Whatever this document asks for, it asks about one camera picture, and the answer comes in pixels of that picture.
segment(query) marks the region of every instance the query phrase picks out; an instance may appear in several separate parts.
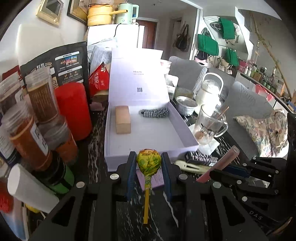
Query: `green bag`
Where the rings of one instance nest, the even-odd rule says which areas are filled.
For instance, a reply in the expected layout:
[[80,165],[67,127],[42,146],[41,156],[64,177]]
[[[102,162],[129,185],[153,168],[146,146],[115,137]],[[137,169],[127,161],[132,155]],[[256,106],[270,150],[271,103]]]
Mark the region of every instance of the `green bag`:
[[221,25],[222,25],[222,29],[221,29],[222,38],[234,39],[235,30],[234,30],[233,22],[225,18],[220,18],[219,21],[221,22]]
[[217,56],[219,55],[218,43],[211,37],[205,35],[206,30],[207,28],[204,28],[202,34],[197,35],[198,49],[209,55]]
[[237,59],[237,54],[232,49],[227,49],[226,50],[226,54],[225,54],[224,59],[230,65],[233,65],[233,66],[238,66],[239,65],[239,61]]

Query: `silver bolt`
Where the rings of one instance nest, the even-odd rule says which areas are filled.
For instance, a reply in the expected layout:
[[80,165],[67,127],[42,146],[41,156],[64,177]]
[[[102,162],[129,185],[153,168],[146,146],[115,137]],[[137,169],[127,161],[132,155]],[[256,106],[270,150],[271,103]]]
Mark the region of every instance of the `silver bolt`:
[[76,187],[77,188],[83,188],[85,186],[85,183],[84,182],[78,182],[76,183]]
[[219,182],[213,182],[213,187],[214,188],[220,188],[221,187],[221,183],[219,183]]
[[117,173],[114,173],[114,174],[111,174],[111,175],[110,175],[110,178],[111,178],[112,180],[116,180],[116,179],[119,178],[119,175],[118,175]]
[[180,174],[180,175],[179,175],[179,178],[180,178],[181,180],[186,180],[186,179],[188,178],[188,176],[187,176],[186,174]]

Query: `pink cylindrical stick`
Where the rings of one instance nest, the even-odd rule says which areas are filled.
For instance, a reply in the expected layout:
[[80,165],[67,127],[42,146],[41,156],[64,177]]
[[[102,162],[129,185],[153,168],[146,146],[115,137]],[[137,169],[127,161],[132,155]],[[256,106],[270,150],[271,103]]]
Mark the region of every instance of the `pink cylindrical stick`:
[[232,146],[229,151],[221,157],[215,165],[213,165],[205,174],[196,181],[200,183],[206,183],[210,179],[210,171],[214,169],[223,170],[228,164],[230,164],[239,155],[239,149],[236,146]]

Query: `ceiling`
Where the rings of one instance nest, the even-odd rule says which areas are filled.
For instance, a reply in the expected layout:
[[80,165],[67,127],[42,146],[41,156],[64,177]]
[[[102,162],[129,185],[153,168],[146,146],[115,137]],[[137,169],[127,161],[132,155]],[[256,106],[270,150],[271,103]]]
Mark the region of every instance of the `ceiling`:
[[180,0],[129,0],[128,2],[138,4],[140,6],[140,17],[154,19],[159,19],[163,15],[167,15],[175,11],[184,10],[190,6]]
[[140,6],[139,16],[143,18],[159,19],[163,15],[184,10],[189,3],[201,9],[235,6],[238,9],[262,12],[280,19],[279,15],[264,0],[129,0],[129,2]]

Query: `open box lid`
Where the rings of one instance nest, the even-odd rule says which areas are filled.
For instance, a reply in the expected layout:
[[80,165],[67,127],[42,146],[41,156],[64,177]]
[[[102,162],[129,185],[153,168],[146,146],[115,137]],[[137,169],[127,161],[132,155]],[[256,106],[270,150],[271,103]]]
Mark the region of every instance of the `open box lid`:
[[170,101],[161,69],[162,50],[113,48],[109,104],[165,104]]

